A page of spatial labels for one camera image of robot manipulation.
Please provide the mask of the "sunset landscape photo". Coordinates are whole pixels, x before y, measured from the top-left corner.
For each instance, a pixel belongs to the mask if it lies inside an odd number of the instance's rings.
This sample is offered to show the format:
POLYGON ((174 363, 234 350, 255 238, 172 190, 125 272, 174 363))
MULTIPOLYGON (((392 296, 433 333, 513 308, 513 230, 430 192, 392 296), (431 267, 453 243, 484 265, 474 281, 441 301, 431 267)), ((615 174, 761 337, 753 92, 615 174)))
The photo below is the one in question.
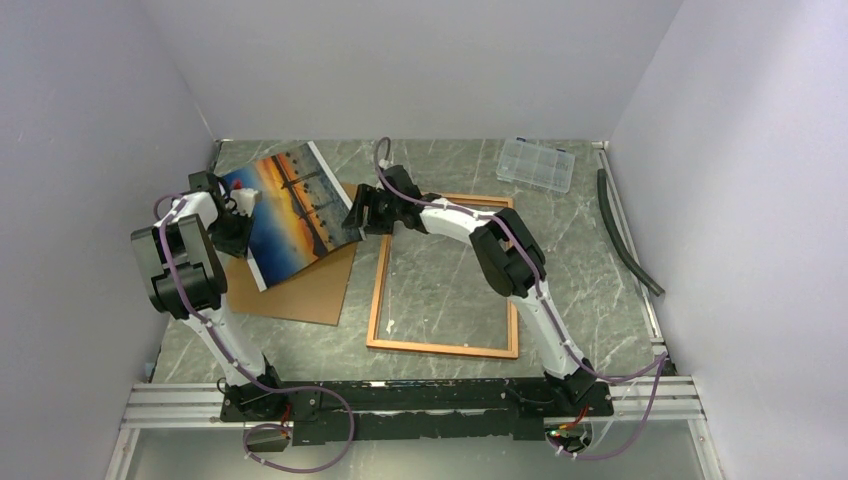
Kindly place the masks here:
POLYGON ((363 240, 360 229, 343 226, 352 199, 312 141, 254 160, 223 178, 230 186, 261 193, 246 257, 260 291, 363 240))

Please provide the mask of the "wooden picture frame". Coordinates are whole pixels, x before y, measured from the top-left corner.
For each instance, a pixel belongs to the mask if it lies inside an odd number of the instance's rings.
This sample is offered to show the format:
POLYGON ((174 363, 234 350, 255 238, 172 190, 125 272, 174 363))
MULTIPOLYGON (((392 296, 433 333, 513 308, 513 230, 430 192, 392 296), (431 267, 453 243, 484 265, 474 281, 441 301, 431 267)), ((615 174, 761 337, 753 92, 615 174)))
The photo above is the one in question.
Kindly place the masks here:
POLYGON ((515 307, 494 293, 469 246, 400 226, 381 238, 370 349, 515 360, 515 307))

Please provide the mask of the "brown backing board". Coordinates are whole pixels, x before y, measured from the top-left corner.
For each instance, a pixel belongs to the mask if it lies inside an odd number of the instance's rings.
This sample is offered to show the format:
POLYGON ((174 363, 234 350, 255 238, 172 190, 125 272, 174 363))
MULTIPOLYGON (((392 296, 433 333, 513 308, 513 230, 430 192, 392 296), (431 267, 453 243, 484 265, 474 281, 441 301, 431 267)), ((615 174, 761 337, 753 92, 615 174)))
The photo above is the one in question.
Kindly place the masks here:
POLYGON ((335 326, 357 243, 336 250, 265 291, 258 289, 246 258, 232 258, 225 267, 229 305, 238 313, 335 326))

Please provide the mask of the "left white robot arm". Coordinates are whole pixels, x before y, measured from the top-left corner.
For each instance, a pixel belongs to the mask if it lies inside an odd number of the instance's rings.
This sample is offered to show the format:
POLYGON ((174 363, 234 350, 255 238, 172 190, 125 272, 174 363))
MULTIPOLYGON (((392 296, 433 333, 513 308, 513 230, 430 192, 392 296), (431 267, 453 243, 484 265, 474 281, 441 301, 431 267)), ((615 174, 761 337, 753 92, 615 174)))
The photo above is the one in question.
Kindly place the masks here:
POLYGON ((287 394, 267 357, 233 320, 219 258, 247 256, 261 200, 256 189, 196 172, 187 191, 156 200, 167 210, 156 209, 155 222, 134 231, 130 240, 152 306, 201 338, 222 367, 226 392, 247 395, 247 407, 272 420, 284 411, 287 394))

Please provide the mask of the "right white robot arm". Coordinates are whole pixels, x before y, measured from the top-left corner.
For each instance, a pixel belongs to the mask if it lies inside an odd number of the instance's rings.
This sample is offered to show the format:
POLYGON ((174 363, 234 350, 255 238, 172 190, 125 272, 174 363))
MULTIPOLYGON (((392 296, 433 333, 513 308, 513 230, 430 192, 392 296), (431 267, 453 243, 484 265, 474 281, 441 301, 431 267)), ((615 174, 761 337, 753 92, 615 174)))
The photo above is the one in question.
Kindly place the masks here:
POLYGON ((375 186, 360 184, 343 224, 388 235, 396 224, 469 246, 489 287, 509 300, 532 335, 555 410, 594 410, 602 384, 556 311, 545 256, 520 215, 510 207, 486 212, 444 196, 424 194, 400 165, 378 168, 375 186))

